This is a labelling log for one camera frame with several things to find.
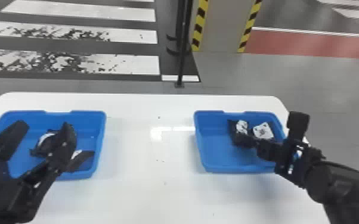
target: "yellow and black striped post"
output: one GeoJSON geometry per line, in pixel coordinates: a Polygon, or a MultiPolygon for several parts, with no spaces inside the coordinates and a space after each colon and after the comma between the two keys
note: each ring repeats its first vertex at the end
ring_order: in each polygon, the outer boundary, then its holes
{"type": "Polygon", "coordinates": [[[199,0],[199,7],[197,9],[196,19],[195,19],[195,28],[193,31],[192,38],[192,51],[199,51],[200,45],[203,39],[203,28],[206,23],[206,16],[208,14],[209,1],[208,0],[199,0]]]}
{"type": "Polygon", "coordinates": [[[250,37],[250,32],[252,31],[252,27],[255,24],[256,16],[258,15],[261,6],[262,6],[262,0],[256,0],[254,5],[252,6],[252,9],[250,10],[250,16],[248,21],[246,22],[245,31],[243,32],[237,50],[238,53],[243,53],[245,51],[247,40],[250,37]]]}

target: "white table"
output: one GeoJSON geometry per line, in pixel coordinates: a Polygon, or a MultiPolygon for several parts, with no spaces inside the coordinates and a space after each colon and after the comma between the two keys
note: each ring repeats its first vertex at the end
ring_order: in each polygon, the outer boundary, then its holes
{"type": "Polygon", "coordinates": [[[200,163],[196,110],[270,111],[285,126],[276,97],[14,92],[0,97],[0,116],[9,110],[107,114],[93,177],[56,182],[33,223],[328,223],[321,205],[279,176],[212,174],[200,163]]]}

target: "robotic hand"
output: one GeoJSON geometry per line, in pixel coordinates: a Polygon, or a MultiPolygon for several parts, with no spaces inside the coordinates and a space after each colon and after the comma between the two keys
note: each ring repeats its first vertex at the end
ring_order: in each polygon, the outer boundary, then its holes
{"type": "Polygon", "coordinates": [[[326,161],[321,150],[302,142],[310,117],[290,112],[290,129],[282,144],[240,133],[233,142],[255,147],[258,157],[276,163],[274,173],[306,189],[309,196],[323,204],[331,224],[359,223],[359,171],[326,161]]]}
{"type": "Polygon", "coordinates": [[[57,177],[67,170],[76,148],[76,134],[64,123],[52,143],[55,150],[32,170],[12,178],[7,161],[13,156],[29,127],[17,121],[0,133],[0,224],[30,222],[57,177]]]}

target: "blue plastic tray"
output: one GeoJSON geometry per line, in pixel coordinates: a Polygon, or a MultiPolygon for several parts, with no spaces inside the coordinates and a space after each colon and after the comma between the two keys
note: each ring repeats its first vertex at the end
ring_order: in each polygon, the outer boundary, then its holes
{"type": "Polygon", "coordinates": [[[18,120],[29,125],[16,153],[8,162],[12,177],[16,178],[38,165],[42,158],[32,157],[29,149],[33,149],[38,139],[48,130],[59,130],[64,122],[73,125],[77,138],[77,150],[95,151],[95,155],[84,162],[78,171],[63,173],[58,180],[90,178],[97,168],[104,137],[106,115],[102,111],[71,111],[70,113],[47,113],[45,111],[10,111],[0,117],[0,132],[18,120]]]}
{"type": "Polygon", "coordinates": [[[256,149],[233,145],[227,120],[245,120],[249,126],[269,122],[276,141],[285,135],[278,118],[272,113],[223,111],[197,111],[194,114],[197,146],[200,159],[207,172],[215,173],[268,173],[274,171],[274,163],[260,159],[256,149]]]}

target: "red floor marking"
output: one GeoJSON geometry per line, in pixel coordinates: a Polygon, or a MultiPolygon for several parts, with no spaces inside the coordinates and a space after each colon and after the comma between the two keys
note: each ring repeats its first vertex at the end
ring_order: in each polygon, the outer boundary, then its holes
{"type": "Polygon", "coordinates": [[[253,30],[245,53],[359,58],[359,37],[253,30]]]}

